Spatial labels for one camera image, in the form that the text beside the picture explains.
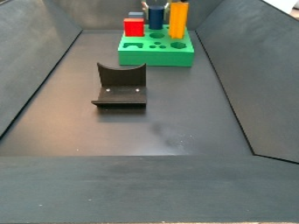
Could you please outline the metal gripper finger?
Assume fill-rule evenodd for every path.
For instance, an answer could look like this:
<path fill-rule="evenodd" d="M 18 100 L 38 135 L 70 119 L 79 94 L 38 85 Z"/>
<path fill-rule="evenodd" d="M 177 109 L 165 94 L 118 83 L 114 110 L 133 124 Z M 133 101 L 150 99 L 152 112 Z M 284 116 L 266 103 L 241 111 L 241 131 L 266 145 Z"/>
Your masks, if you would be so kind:
<path fill-rule="evenodd" d="M 148 14 L 148 4 L 145 0 L 141 0 L 141 5 L 142 5 L 142 11 L 145 14 Z"/>
<path fill-rule="evenodd" d="M 170 6 L 170 1 L 166 1 L 166 3 L 164 4 L 164 7 L 162 7 L 162 13 L 166 14 L 168 11 L 169 11 L 169 6 Z"/>

